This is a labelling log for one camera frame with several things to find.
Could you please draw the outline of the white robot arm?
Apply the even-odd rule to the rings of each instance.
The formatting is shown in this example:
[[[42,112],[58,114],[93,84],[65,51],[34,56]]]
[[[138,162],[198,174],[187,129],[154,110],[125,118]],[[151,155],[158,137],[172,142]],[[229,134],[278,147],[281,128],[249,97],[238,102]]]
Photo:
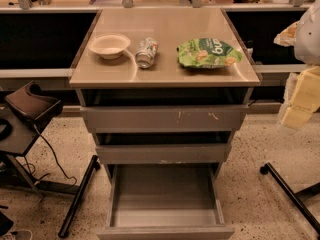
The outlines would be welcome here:
[[[278,113],[279,126],[295,131],[320,108],[320,0],[298,22],[278,34],[274,42],[293,46],[295,58],[306,65],[301,73],[289,74]]]

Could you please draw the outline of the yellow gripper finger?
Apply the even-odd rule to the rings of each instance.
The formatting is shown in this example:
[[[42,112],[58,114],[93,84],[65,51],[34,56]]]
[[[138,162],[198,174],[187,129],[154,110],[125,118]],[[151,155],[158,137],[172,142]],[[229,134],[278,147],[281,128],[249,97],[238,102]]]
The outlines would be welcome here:
[[[295,45],[295,34],[297,22],[292,23],[274,38],[274,43],[280,46],[289,47]]]
[[[290,73],[286,82],[280,124],[302,128],[320,108],[320,67],[311,66],[300,74]]]

